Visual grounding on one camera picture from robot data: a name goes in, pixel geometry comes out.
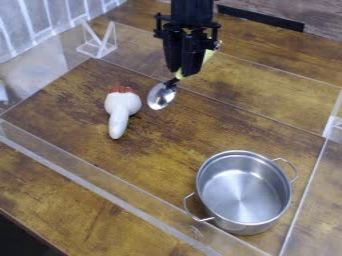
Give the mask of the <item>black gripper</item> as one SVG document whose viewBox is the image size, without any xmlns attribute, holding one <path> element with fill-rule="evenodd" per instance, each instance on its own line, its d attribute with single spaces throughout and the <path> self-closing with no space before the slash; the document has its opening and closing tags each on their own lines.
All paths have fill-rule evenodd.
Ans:
<svg viewBox="0 0 342 256">
<path fill-rule="evenodd" d="M 167 68 L 195 75 L 205 49 L 217 47 L 220 24 L 213 21 L 213 0 L 171 0 L 171 14 L 156 13 L 153 36 L 163 40 Z"/>
</svg>

